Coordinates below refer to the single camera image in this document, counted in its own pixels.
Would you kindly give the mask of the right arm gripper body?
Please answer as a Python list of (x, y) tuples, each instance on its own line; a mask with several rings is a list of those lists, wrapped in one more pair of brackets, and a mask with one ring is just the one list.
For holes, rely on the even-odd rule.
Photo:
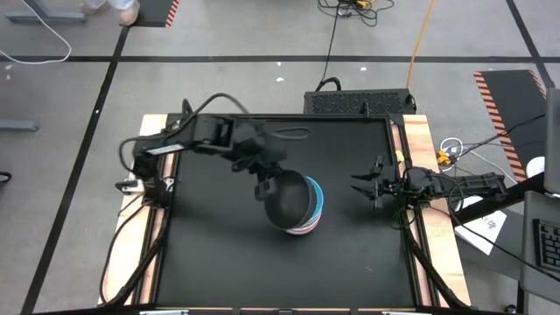
[(383, 166), (383, 158), (382, 156), (378, 156), (374, 162), (374, 166), (371, 169), (373, 182), (373, 196), (371, 197), (371, 200), (374, 202), (375, 209), (383, 208), (383, 195), (388, 194), (396, 196), (403, 190), (403, 182), (399, 178), (389, 180), (383, 177)]

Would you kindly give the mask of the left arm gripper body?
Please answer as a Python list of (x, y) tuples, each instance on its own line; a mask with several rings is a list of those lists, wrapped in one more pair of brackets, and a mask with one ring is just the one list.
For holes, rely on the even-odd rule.
[(238, 147), (237, 171), (248, 171), (256, 175), (258, 180), (265, 180), (282, 171), (280, 162), (286, 158), (284, 145)]

